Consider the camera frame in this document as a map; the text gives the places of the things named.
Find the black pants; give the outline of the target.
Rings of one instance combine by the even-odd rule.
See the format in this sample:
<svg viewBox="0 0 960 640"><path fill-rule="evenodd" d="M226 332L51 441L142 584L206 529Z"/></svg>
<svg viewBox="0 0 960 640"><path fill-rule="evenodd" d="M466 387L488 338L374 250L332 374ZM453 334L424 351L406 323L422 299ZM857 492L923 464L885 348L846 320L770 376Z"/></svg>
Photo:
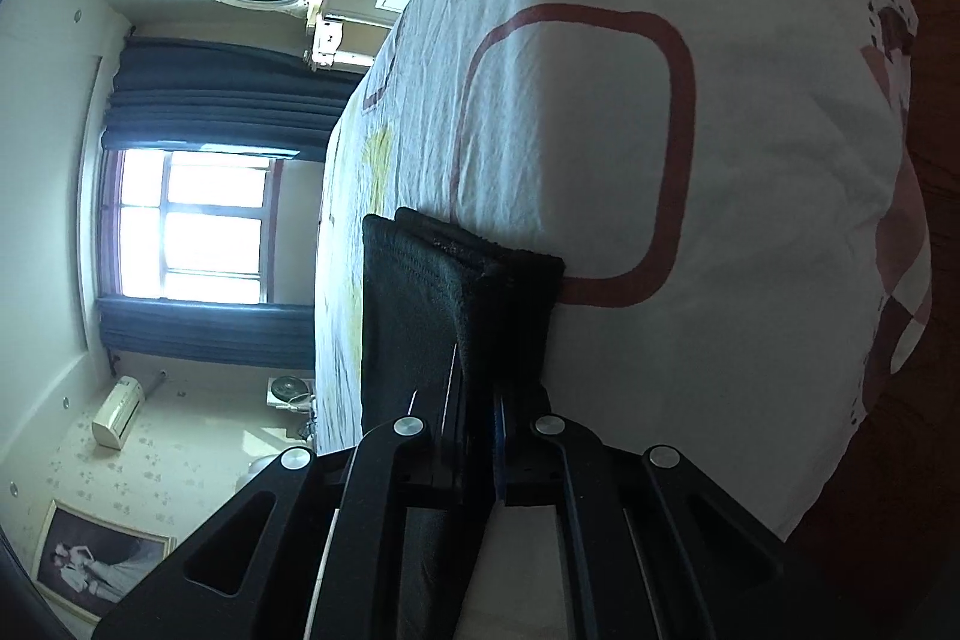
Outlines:
<svg viewBox="0 0 960 640"><path fill-rule="evenodd" d="M459 626L493 507L506 491L503 401L540 408L551 310L565 265L415 209L364 216L361 427L413 413L457 494L405 523L397 633Z"/></svg>

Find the bright bedroom window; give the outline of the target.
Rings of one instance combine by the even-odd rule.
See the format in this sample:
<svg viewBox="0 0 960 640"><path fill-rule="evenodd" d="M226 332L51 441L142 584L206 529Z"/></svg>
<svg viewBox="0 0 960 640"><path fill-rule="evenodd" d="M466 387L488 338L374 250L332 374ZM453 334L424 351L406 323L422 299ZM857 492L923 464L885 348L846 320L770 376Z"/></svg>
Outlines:
<svg viewBox="0 0 960 640"><path fill-rule="evenodd" d="M108 152L99 214L101 292L268 304L281 174L277 159L239 149Z"/></svg>

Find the white desk fan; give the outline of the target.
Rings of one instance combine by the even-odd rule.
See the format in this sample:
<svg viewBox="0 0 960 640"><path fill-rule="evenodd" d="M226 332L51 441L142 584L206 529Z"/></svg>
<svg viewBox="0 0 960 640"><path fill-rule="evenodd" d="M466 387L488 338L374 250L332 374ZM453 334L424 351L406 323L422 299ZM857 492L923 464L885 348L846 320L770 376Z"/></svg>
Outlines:
<svg viewBox="0 0 960 640"><path fill-rule="evenodd" d="M308 414L313 409L314 385L310 378L277 375L267 380L265 401L268 408L286 413Z"/></svg>

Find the left dark blue curtain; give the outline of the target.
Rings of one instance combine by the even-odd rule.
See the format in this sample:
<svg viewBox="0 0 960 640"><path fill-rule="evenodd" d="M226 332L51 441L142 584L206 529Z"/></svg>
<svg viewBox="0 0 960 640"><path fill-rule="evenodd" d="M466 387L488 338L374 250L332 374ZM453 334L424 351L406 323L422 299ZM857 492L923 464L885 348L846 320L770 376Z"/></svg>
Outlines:
<svg viewBox="0 0 960 640"><path fill-rule="evenodd" d="M99 338L112 353L313 370L314 308L104 296Z"/></svg>

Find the dark blue curtain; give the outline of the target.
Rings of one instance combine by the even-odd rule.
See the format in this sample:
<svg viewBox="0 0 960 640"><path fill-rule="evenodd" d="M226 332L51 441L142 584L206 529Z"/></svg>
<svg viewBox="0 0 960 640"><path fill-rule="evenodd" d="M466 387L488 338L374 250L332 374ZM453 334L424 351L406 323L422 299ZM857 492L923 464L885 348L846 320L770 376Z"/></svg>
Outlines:
<svg viewBox="0 0 960 640"><path fill-rule="evenodd" d="M101 146L257 149L324 161L361 76L221 42L130 37L112 81Z"/></svg>
<svg viewBox="0 0 960 640"><path fill-rule="evenodd" d="M314 308L104 296L99 338L112 353L313 370Z"/></svg>

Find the framed wedding photo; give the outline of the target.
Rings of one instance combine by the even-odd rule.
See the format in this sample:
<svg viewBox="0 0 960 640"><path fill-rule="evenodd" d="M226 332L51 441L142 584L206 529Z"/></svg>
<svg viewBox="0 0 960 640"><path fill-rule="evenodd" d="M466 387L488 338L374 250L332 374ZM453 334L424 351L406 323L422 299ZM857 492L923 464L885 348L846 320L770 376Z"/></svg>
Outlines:
<svg viewBox="0 0 960 640"><path fill-rule="evenodd" d="M133 530L52 500L32 576L53 604L96 624L174 548L174 537Z"/></svg>

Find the patterned white bed sheet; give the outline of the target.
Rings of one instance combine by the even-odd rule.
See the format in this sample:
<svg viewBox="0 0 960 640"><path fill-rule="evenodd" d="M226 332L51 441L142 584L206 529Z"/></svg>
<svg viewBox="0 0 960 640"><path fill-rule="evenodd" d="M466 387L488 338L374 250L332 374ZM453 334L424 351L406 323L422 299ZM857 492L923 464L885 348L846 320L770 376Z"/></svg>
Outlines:
<svg viewBox="0 0 960 640"><path fill-rule="evenodd" d="M480 357L786 541L928 323L917 29L911 0L410 0L327 148L320 447L443 424ZM562 260L548 333L526 280L491 344L407 314L363 273L402 208Z"/></svg>

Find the right dark blue curtain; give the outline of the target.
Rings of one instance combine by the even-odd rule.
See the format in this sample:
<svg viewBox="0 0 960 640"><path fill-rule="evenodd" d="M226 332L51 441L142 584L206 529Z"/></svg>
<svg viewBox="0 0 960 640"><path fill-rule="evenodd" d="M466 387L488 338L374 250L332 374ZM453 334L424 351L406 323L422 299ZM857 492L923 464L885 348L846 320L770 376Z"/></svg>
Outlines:
<svg viewBox="0 0 960 640"><path fill-rule="evenodd" d="M361 76L221 42L130 37L112 81L101 146L257 149L324 161Z"/></svg>

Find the white dressing table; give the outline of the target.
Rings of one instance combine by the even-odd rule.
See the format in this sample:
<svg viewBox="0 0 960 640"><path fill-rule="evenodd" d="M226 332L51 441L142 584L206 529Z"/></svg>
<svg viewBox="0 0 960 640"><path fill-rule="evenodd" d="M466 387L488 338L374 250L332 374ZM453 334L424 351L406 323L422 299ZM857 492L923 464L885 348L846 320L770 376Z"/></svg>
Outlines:
<svg viewBox="0 0 960 640"><path fill-rule="evenodd" d="M377 0L306 2L304 62L314 71L366 71L397 19Z"/></svg>

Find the white wall air conditioner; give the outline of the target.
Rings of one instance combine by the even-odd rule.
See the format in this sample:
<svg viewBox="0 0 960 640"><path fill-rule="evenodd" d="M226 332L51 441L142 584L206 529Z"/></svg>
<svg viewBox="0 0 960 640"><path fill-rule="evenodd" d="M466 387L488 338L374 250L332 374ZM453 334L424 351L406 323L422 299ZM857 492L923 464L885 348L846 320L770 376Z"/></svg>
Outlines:
<svg viewBox="0 0 960 640"><path fill-rule="evenodd" d="M91 419L91 434L99 447L122 450L145 403L142 384L124 375L112 386L101 408Z"/></svg>

